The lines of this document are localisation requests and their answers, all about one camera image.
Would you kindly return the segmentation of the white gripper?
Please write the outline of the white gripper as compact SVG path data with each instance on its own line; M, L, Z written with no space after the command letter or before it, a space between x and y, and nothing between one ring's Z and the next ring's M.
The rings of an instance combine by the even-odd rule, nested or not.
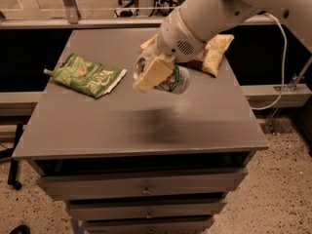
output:
M175 8L161 24L158 34L140 45L134 87L141 92L152 90L174 72L169 56L175 57L176 62L188 62L205 46L185 22L180 7Z

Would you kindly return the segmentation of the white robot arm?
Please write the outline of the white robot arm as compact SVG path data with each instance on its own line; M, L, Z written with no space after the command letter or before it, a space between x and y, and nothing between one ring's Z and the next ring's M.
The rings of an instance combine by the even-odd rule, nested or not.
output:
M143 44L136 61L134 87L147 92L204 50L218 33L264 11L312 52L312 0L185 0L164 19L157 34Z

